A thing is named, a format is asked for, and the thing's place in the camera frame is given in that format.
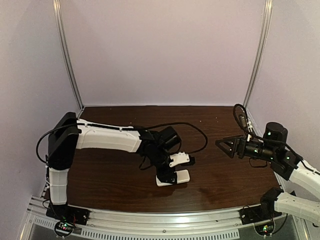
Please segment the white remote control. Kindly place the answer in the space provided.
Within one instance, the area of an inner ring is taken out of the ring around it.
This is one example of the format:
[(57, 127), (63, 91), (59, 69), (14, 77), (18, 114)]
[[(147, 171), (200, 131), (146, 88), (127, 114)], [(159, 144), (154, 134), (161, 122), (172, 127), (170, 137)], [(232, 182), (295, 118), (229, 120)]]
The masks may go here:
[(160, 181), (159, 178), (156, 176), (155, 181), (156, 185), (158, 187), (164, 187), (164, 186), (172, 186), (172, 185), (177, 185), (177, 184), (184, 184), (188, 183), (190, 181), (190, 174), (187, 169), (184, 170), (178, 170), (174, 172), (176, 175), (176, 178), (173, 178), (172, 180), (168, 180), (167, 182)]

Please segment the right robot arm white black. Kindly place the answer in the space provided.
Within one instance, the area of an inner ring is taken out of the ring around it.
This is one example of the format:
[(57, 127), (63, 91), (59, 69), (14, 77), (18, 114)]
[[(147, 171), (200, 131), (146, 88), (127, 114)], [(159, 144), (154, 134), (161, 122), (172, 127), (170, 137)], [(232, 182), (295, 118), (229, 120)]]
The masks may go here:
[[(226, 137), (215, 144), (230, 158), (266, 161), (277, 175), (308, 190), (317, 198), (320, 196), (320, 172), (302, 156), (286, 146), (288, 130), (277, 122), (268, 122), (262, 140), (244, 136)], [(275, 212), (285, 213), (320, 225), (320, 202), (300, 198), (273, 187), (260, 199), (262, 214), (267, 218)]]

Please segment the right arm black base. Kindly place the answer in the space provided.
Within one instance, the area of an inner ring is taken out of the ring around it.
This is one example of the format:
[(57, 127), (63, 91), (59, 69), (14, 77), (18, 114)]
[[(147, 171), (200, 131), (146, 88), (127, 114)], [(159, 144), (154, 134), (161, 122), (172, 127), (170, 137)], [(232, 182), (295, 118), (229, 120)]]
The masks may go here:
[(277, 233), (275, 218), (282, 215), (275, 210), (275, 202), (284, 191), (272, 187), (261, 198), (257, 206), (243, 206), (238, 212), (242, 225), (254, 224), (255, 232), (264, 238)]

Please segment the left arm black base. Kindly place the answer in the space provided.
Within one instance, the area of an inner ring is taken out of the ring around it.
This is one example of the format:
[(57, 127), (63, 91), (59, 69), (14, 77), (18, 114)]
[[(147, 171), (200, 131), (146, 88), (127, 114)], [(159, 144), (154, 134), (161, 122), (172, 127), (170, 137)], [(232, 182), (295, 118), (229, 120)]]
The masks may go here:
[(90, 210), (80, 207), (70, 206), (67, 203), (54, 205), (50, 199), (42, 202), (46, 208), (46, 216), (58, 220), (54, 224), (53, 231), (58, 238), (65, 239), (69, 237), (77, 225), (85, 226), (89, 219)]

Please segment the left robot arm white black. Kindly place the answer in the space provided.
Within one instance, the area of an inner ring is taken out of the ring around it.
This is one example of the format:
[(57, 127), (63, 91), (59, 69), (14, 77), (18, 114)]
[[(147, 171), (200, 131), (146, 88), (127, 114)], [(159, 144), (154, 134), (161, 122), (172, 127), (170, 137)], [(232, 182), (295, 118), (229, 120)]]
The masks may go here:
[(161, 131), (121, 127), (89, 122), (66, 113), (48, 136), (48, 175), (50, 200), (55, 206), (67, 204), (68, 171), (77, 149), (110, 149), (137, 153), (147, 157), (156, 168), (159, 187), (187, 183), (187, 170), (175, 170), (175, 164), (187, 160), (187, 154), (170, 154), (169, 150), (181, 142), (171, 127)]

